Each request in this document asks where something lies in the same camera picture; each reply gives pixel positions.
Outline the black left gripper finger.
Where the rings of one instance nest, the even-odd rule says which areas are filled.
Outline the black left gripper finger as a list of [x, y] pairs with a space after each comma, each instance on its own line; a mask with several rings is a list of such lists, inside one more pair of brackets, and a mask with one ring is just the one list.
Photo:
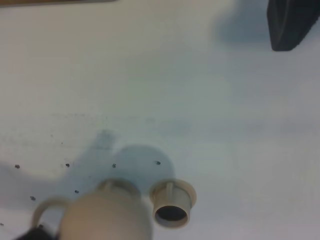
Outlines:
[[306, 37], [319, 17], [319, 0], [269, 0], [267, 23], [272, 50], [293, 50]]

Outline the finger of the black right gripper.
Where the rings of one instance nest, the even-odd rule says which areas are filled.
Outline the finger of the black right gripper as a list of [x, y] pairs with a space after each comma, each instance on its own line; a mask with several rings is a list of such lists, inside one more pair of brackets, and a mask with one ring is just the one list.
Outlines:
[[58, 240], [59, 237], [44, 227], [35, 227], [15, 238], [15, 240]]

